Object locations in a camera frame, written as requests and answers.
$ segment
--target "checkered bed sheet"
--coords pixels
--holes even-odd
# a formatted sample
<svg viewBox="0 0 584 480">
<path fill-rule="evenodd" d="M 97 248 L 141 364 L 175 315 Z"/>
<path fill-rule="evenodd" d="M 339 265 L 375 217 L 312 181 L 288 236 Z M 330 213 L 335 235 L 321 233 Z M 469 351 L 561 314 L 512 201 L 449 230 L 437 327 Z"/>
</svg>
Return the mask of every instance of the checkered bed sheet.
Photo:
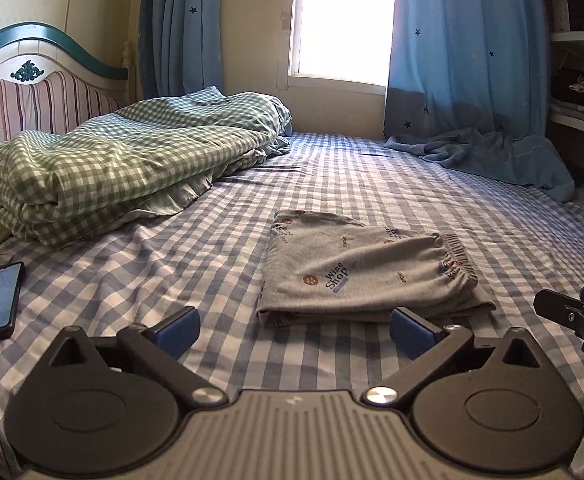
<svg viewBox="0 0 584 480">
<path fill-rule="evenodd" d="M 2 425 L 9 396 L 70 324 L 89 335 L 114 335 L 132 322 L 153 325 L 193 305 L 201 336 L 181 361 L 230 396 L 241 388 L 360 394 L 405 364 L 384 324 L 259 326 L 264 250 L 281 208 L 456 233 L 498 306 L 472 320 L 476 334 L 529 328 L 584 409 L 581 341 L 536 317 L 531 306 L 541 288 L 576 296 L 584 285 L 582 210 L 371 140 L 306 134 L 291 143 L 290 155 L 220 179 L 170 218 L 128 224 L 62 250 L 14 238 L 0 247 L 27 268 L 16 330 L 0 342 L 0 442 L 12 468 Z M 0 471 L 8 473 L 1 452 Z M 572 472 L 584 478 L 584 442 Z"/>
</svg>

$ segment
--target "triangular cutout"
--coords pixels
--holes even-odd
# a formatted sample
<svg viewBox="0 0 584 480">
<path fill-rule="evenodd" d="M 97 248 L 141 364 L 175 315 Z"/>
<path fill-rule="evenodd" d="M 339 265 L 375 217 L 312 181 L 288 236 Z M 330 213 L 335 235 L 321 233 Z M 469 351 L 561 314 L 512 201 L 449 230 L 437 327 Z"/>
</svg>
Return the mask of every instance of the triangular cutout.
<svg viewBox="0 0 584 480">
<path fill-rule="evenodd" d="M 527 368 L 538 368 L 538 362 L 523 339 L 513 339 L 508 351 L 505 352 L 503 362 L 508 365 L 525 366 Z"/>
<path fill-rule="evenodd" d="M 52 366 L 79 365 L 87 362 L 76 339 L 67 339 L 52 359 Z"/>
</svg>

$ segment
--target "green headboard trim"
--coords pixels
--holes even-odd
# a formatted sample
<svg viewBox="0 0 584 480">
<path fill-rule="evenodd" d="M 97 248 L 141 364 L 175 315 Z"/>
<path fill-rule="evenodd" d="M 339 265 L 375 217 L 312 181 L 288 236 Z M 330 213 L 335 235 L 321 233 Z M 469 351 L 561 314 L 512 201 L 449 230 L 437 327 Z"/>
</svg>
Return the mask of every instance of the green headboard trim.
<svg viewBox="0 0 584 480">
<path fill-rule="evenodd" d="M 41 40 L 56 45 L 94 74 L 107 79 L 127 79 L 127 69 L 99 61 L 62 30 L 46 23 L 15 23 L 0 30 L 0 48 L 20 40 Z"/>
</svg>

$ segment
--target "green checkered blanket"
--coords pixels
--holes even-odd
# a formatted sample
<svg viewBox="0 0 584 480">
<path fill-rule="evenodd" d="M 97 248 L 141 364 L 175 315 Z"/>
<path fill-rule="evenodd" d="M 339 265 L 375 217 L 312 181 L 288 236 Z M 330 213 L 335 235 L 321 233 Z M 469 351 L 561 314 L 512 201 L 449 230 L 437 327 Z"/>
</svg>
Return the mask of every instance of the green checkered blanket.
<svg viewBox="0 0 584 480">
<path fill-rule="evenodd" d="M 210 87 L 135 103 L 62 137 L 24 131 L 0 143 L 0 223 L 63 246 L 178 213 L 215 179 L 288 153 L 290 121 L 277 98 Z"/>
</svg>

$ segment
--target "gray pants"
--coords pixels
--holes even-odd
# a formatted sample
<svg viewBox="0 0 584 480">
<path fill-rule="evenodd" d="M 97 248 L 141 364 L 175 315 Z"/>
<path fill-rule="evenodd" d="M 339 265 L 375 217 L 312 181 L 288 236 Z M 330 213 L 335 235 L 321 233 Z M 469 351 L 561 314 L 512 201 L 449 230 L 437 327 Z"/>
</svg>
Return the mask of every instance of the gray pants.
<svg viewBox="0 0 584 480">
<path fill-rule="evenodd" d="M 494 309 L 456 235 L 277 213 L 257 305 L 261 325 L 388 322 L 397 306 L 429 319 Z"/>
</svg>

